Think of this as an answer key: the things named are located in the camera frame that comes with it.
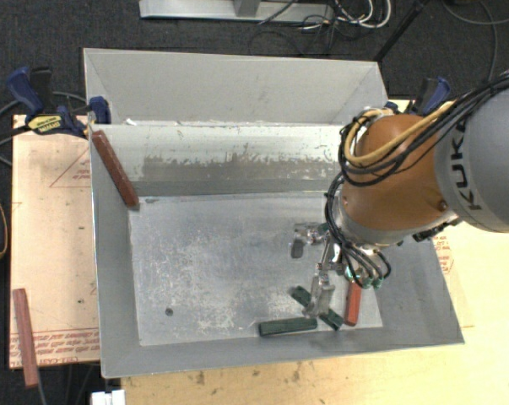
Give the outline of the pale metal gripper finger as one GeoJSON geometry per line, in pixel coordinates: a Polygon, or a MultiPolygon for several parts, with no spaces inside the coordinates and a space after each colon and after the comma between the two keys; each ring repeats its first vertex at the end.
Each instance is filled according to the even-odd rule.
{"type": "Polygon", "coordinates": [[[311,281],[310,300],[305,306],[303,314],[305,316],[318,316],[319,300],[322,293],[322,280],[319,274],[316,274],[311,281]]]}
{"type": "Polygon", "coordinates": [[[318,291],[318,315],[327,315],[330,309],[331,299],[333,297],[333,292],[335,290],[335,286],[331,283],[329,276],[327,274],[323,274],[319,280],[319,291],[318,291]]]}

